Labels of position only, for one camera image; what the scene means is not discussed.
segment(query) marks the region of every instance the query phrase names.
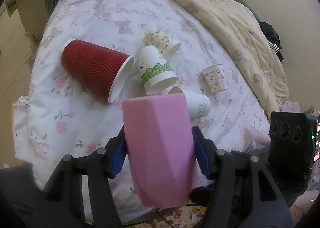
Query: yellow blanket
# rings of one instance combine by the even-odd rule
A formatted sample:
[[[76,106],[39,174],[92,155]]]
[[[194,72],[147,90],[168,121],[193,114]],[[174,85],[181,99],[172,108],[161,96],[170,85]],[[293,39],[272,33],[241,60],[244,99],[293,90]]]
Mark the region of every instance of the yellow blanket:
[[[175,0],[229,52],[270,119],[288,99],[282,65],[248,8],[233,0]]]

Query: red paper cup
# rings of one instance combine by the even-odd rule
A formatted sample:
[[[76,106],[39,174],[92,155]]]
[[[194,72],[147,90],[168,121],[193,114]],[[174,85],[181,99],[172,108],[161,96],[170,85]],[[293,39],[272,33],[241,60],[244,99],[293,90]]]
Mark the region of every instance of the red paper cup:
[[[59,56],[59,63],[74,79],[110,103],[120,94],[133,61],[133,56],[74,39],[63,45]]]

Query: green leaf pattern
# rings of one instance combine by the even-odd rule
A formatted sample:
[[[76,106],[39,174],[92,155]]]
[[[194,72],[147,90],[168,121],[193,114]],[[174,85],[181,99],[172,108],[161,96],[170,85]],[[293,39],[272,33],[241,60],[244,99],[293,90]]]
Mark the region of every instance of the green leaf pattern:
[[[166,71],[172,71],[172,68],[169,66],[167,62],[164,63],[164,65],[157,63],[154,67],[148,67],[141,76],[143,84],[145,84],[152,77]]]

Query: floor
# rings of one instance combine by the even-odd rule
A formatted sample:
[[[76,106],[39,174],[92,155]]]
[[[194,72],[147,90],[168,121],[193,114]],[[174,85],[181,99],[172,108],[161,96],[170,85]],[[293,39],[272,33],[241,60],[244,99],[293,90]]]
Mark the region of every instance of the floor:
[[[31,45],[18,11],[9,18],[5,10],[0,16],[0,168],[23,164],[14,157],[11,114],[12,103],[28,94]]]

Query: white paper cup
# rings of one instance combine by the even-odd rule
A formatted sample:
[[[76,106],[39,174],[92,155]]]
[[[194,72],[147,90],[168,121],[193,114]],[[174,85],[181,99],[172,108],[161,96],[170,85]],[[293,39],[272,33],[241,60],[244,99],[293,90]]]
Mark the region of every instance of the white paper cup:
[[[124,87],[125,82],[127,81],[128,77],[130,75],[133,62],[134,62],[134,57],[129,56],[124,61],[124,63],[120,67],[118,73],[116,74],[116,77],[113,80],[113,83],[111,85],[111,89],[109,92],[108,101],[110,103],[113,103],[117,99],[118,95],[121,93],[121,90]]]
[[[155,46],[160,54],[169,60],[180,48],[181,42],[165,34],[160,29],[149,31],[143,39],[146,46]]]
[[[202,70],[212,94],[228,89],[223,64],[209,66]]]
[[[147,95],[155,94],[174,84],[178,76],[154,46],[139,49],[135,61]]]
[[[62,53],[63,53],[64,49],[66,48],[66,46],[67,46],[71,41],[74,41],[74,40],[75,40],[75,39],[70,39],[70,40],[66,41],[66,42],[63,44],[63,46],[62,46],[62,48],[61,48],[61,50],[60,50],[60,53],[59,53],[59,55],[58,55],[58,62],[59,62],[59,65],[60,65],[60,66],[62,66],[62,65],[61,65],[61,57],[62,57]]]
[[[186,98],[187,109],[190,119],[207,116],[211,109],[209,97],[196,92],[182,90],[179,87],[172,88],[168,94],[183,93]]]

